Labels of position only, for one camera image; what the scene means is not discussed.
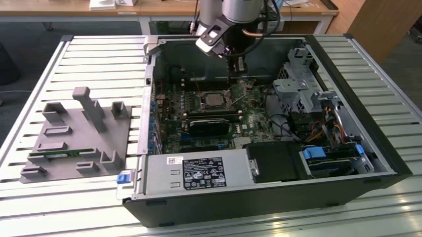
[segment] slotted metal surface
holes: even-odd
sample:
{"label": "slotted metal surface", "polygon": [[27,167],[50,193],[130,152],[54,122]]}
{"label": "slotted metal surface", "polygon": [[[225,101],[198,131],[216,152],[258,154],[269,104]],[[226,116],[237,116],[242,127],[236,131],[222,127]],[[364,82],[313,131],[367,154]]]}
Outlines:
{"label": "slotted metal surface", "polygon": [[[413,176],[344,206],[148,229],[114,198],[114,176],[21,184],[18,172],[41,130],[47,101],[78,108],[74,86],[89,86],[102,106],[134,106],[126,168],[136,165],[144,68],[141,36],[74,37],[59,43],[0,150],[0,236],[396,236],[422,231],[422,125],[413,107],[367,56],[341,36],[316,38],[395,146]],[[331,85],[320,74],[327,87]]]}

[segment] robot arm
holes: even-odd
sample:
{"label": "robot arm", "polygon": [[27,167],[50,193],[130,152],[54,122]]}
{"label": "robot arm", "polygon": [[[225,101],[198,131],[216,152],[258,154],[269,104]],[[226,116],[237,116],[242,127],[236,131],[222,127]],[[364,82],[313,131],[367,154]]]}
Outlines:
{"label": "robot arm", "polygon": [[[262,41],[262,38],[276,31],[280,16],[274,0],[270,0],[274,11],[266,5],[268,0],[201,0],[200,17],[196,35],[196,46],[208,55],[225,57],[230,74],[246,72],[244,56]],[[276,27],[268,33],[252,33],[262,22],[277,21]]]}

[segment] blue release tab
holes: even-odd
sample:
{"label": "blue release tab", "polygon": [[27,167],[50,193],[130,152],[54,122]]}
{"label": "blue release tab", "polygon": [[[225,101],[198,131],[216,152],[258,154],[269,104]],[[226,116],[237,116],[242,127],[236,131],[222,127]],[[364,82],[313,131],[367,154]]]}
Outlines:
{"label": "blue release tab", "polygon": [[356,150],[357,150],[359,154],[363,155],[364,150],[363,150],[363,147],[360,144],[356,145]]}
{"label": "blue release tab", "polygon": [[302,151],[302,155],[305,159],[325,157],[321,147],[306,147]]}
{"label": "blue release tab", "polygon": [[302,151],[302,156],[304,156],[304,159],[309,159],[310,158],[310,154],[308,153],[306,150]]}
{"label": "blue release tab", "polygon": [[116,182],[117,184],[130,183],[130,174],[118,174]]}

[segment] power supply label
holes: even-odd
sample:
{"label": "power supply label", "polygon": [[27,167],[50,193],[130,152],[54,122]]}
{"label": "power supply label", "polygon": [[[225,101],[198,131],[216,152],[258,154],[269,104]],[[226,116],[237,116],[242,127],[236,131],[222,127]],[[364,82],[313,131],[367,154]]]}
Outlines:
{"label": "power supply label", "polygon": [[185,190],[225,186],[221,157],[182,160],[182,187]]}

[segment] table leg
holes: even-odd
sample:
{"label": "table leg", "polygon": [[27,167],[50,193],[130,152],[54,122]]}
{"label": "table leg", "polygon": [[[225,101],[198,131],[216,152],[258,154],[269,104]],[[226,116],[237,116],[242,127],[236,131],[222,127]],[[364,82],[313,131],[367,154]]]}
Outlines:
{"label": "table leg", "polygon": [[53,30],[53,23],[51,22],[43,22],[42,21],[42,26],[43,26],[43,29],[46,31],[51,31]]}
{"label": "table leg", "polygon": [[140,16],[137,18],[138,25],[140,25],[140,30],[142,35],[150,35],[150,28],[149,28],[149,22],[150,22],[150,17],[149,16]]}
{"label": "table leg", "polygon": [[332,16],[323,16],[321,17],[320,21],[317,22],[315,31],[313,31],[315,35],[321,35],[325,33],[328,26],[329,26],[329,23],[331,23],[331,20],[332,20]]}

